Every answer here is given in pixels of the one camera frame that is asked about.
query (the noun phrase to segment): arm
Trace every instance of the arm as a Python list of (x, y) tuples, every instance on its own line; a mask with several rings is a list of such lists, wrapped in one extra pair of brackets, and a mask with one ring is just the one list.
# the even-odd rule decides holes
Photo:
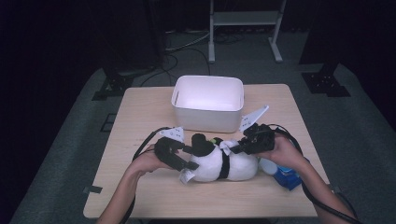
[(134, 160), (126, 169), (113, 197), (96, 223), (120, 223), (134, 199), (139, 178), (146, 172), (153, 172), (158, 168), (169, 169), (169, 166), (159, 161), (153, 151), (146, 151)]
[[(337, 211), (354, 217), (337, 196), (332, 193), (315, 168), (298, 152), (288, 138), (277, 134), (275, 141), (274, 150), (259, 153), (257, 156), (273, 161), (278, 165), (294, 169), (315, 198)], [(318, 206), (314, 206), (322, 223), (347, 223)]]

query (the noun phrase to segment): shelf leg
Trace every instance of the shelf leg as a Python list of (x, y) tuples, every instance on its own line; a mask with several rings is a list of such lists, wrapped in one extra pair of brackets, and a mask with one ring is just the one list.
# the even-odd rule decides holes
[(277, 40), (277, 36), (279, 34), (280, 24), (282, 22), (282, 18), (283, 18), (283, 13), (285, 11), (286, 2), (287, 2), (287, 0), (283, 0), (282, 1), (281, 5), (280, 5), (280, 10), (277, 13), (274, 35), (272, 37), (268, 38), (268, 41), (270, 42), (271, 50), (274, 53), (274, 57), (275, 57), (275, 60), (276, 60), (277, 63), (282, 63), (283, 62), (282, 56), (280, 55), (279, 49), (277, 48), (277, 45), (276, 45), (276, 40)]
[(213, 35), (214, 35), (213, 14), (214, 14), (213, 0), (210, 0), (209, 52), (208, 52), (209, 55), (208, 60), (210, 63), (215, 62), (215, 43), (213, 42)]

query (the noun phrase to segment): white container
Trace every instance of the white container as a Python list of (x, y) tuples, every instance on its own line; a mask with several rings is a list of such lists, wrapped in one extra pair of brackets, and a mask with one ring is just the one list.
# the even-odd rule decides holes
[(234, 133), (244, 106), (244, 86), (234, 77), (183, 76), (172, 94), (177, 125), (185, 130)]

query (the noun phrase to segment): white stuffed toy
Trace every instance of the white stuffed toy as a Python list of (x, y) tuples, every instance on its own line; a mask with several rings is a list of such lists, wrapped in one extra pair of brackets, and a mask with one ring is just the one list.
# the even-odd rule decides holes
[(205, 136), (197, 133), (192, 137), (190, 151), (191, 161), (199, 167), (195, 170), (184, 169), (180, 181), (184, 184), (190, 179), (210, 182), (217, 179), (232, 181), (247, 180), (257, 174), (259, 162), (255, 156), (245, 152), (234, 154), (230, 148), (238, 145), (236, 140), (222, 141), (215, 138), (207, 141)]

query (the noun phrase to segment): wooden table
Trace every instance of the wooden table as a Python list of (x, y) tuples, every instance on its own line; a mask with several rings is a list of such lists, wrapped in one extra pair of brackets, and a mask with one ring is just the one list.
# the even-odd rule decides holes
[[(246, 115), (263, 105), (269, 110), (258, 120), (288, 129), (299, 141), (304, 155), (328, 182), (318, 154), (304, 125), (290, 89), (284, 84), (245, 85)], [(134, 153), (147, 136), (161, 127), (175, 127), (171, 105), (173, 87), (131, 88), (125, 92), (109, 136), (91, 192), (84, 208), (85, 217), (96, 218), (104, 211)], [(185, 143), (191, 144), (195, 132), (185, 131)], [(236, 133), (204, 133), (207, 138), (236, 139)], [(161, 136), (157, 134), (150, 144)], [(189, 155), (181, 152), (187, 160)], [(301, 186), (293, 191), (279, 186), (263, 171), (247, 181), (220, 180), (210, 183), (178, 180), (179, 172), (160, 169), (140, 178), (132, 217), (135, 218), (204, 218), (204, 217), (315, 217), (317, 214)]]

